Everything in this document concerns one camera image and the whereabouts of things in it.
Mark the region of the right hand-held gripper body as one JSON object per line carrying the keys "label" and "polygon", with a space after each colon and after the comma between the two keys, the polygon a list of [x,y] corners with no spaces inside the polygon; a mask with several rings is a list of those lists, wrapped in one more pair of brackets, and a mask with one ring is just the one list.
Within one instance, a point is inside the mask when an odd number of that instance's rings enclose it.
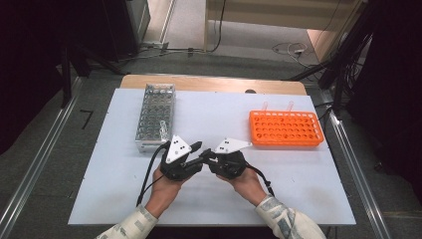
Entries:
{"label": "right hand-held gripper body", "polygon": [[219,163],[208,164],[211,172],[227,179],[240,176],[247,167],[242,149],[251,145],[249,141],[226,137],[214,150]]}

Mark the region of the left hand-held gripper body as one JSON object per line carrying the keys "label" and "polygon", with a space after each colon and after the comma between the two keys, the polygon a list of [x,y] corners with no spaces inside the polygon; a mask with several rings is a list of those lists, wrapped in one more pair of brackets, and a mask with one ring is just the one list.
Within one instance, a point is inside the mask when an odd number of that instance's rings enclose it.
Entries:
{"label": "left hand-held gripper body", "polygon": [[191,150],[188,144],[179,135],[174,135],[169,142],[169,147],[161,157],[160,171],[172,181],[183,181],[193,176],[202,169],[203,163],[186,166]]}

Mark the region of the metal test tube rack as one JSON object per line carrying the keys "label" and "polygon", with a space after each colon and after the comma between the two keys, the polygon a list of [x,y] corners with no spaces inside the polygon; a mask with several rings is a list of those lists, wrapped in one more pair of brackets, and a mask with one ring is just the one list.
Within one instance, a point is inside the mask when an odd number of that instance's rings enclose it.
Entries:
{"label": "metal test tube rack", "polygon": [[[147,84],[143,94],[135,142],[140,152],[151,152],[171,140],[176,93],[174,84]],[[159,122],[164,120],[168,139],[160,137]]]}

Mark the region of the orange test tube rack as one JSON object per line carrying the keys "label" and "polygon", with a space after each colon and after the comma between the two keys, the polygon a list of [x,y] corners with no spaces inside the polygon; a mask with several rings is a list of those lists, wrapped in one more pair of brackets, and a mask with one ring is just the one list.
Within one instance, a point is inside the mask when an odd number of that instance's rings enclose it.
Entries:
{"label": "orange test tube rack", "polygon": [[260,146],[318,146],[323,133],[312,112],[250,111],[251,141]]}

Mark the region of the person's right hand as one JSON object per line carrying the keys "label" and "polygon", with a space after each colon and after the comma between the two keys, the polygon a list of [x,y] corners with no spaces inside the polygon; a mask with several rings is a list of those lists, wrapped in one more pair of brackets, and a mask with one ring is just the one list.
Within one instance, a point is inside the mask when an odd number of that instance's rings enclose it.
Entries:
{"label": "person's right hand", "polygon": [[234,179],[227,179],[223,176],[220,176],[220,179],[230,183],[238,194],[254,206],[258,206],[267,196],[253,169],[245,169],[240,176]]}

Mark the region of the person's left hand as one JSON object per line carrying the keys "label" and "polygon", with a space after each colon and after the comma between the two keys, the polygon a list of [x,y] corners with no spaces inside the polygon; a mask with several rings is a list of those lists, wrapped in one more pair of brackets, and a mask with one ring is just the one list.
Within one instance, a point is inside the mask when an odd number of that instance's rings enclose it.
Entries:
{"label": "person's left hand", "polygon": [[169,180],[160,171],[160,167],[154,170],[152,178],[155,183],[152,185],[149,199],[144,208],[152,216],[159,218],[175,200],[184,182]]}

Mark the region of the white board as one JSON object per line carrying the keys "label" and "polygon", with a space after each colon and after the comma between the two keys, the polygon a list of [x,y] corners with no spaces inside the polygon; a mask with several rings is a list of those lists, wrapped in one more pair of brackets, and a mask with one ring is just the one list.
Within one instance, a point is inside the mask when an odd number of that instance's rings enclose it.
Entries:
{"label": "white board", "polygon": [[[131,213],[148,167],[159,160],[138,151],[135,132],[144,92],[115,90],[69,222],[114,224]],[[249,113],[268,109],[310,112],[308,96],[179,91],[174,132],[187,143],[215,148],[226,137],[248,140]],[[327,143],[316,147],[248,147],[246,160],[263,171],[279,200],[319,225],[355,222]],[[183,184],[160,217],[162,226],[260,226],[253,205],[208,168]]]}

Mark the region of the grey power strip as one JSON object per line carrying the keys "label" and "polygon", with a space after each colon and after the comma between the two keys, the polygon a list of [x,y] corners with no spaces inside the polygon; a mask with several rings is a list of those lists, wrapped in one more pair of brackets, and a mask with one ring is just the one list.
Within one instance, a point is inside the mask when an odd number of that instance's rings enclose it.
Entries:
{"label": "grey power strip", "polygon": [[145,49],[158,49],[165,51],[168,48],[168,42],[143,42],[140,44],[140,48]]}

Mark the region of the black cabinet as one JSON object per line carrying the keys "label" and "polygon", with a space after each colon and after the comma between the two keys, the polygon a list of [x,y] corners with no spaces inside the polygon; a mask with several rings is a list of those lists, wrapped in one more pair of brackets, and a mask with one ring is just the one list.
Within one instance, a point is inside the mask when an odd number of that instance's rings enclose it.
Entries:
{"label": "black cabinet", "polygon": [[102,0],[113,45],[112,59],[136,55],[144,39],[150,13],[147,0]]}

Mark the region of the black metal stand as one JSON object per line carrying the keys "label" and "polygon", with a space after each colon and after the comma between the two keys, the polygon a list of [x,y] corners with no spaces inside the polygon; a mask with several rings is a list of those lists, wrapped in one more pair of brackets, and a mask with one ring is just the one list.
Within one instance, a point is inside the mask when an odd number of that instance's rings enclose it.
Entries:
{"label": "black metal stand", "polygon": [[334,54],[322,63],[291,77],[291,81],[299,81],[311,74],[323,71],[317,84],[321,90],[328,90],[331,85],[334,85],[333,103],[330,108],[336,116],[339,115],[341,109],[341,97],[348,69],[354,64],[356,57],[360,55],[372,36],[378,5],[379,0],[368,0],[361,15]]}
{"label": "black metal stand", "polygon": [[91,73],[91,68],[87,59],[94,60],[117,75],[125,76],[125,73],[122,70],[88,48],[79,44],[63,43],[61,45],[61,66],[63,78],[62,108],[65,108],[73,97],[71,67],[74,67],[79,76],[88,77]]}

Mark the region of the light wooden furniture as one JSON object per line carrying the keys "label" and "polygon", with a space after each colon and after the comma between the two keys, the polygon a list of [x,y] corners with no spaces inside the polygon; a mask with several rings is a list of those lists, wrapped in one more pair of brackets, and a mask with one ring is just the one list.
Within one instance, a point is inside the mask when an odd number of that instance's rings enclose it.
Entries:
{"label": "light wooden furniture", "polygon": [[368,0],[205,0],[209,20],[301,28],[308,31],[317,58],[333,54]]}

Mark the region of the dark curtain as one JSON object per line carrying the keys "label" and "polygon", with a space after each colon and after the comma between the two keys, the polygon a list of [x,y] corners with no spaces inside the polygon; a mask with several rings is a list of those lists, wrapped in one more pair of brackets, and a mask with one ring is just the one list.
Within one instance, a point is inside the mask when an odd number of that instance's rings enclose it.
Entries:
{"label": "dark curtain", "polygon": [[77,41],[77,23],[94,0],[0,0],[0,155],[43,106],[66,87],[57,70],[90,68]]}
{"label": "dark curtain", "polygon": [[346,109],[422,203],[422,0],[372,2],[372,41]]}

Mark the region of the aluminium floor rail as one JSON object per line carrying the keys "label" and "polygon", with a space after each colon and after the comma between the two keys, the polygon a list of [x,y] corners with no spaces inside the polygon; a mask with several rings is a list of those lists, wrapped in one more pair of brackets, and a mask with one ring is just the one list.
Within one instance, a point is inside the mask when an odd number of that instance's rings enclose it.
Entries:
{"label": "aluminium floor rail", "polygon": [[353,147],[351,146],[342,120],[338,119],[334,112],[329,114],[329,120],[340,144],[345,161],[348,165],[355,187],[364,207],[365,214],[369,220],[376,239],[392,239],[382,212],[379,209],[370,185],[367,182],[366,176],[364,175]]}
{"label": "aluminium floor rail", "polygon": [[50,157],[51,151],[61,135],[61,132],[80,96],[84,80],[85,78],[83,77],[75,78],[71,87],[74,94],[71,96],[69,102],[58,111],[52,126],[50,127],[23,179],[6,204],[6,208],[2,212],[0,218],[0,239],[8,239],[15,222],[24,208],[45,164]]}

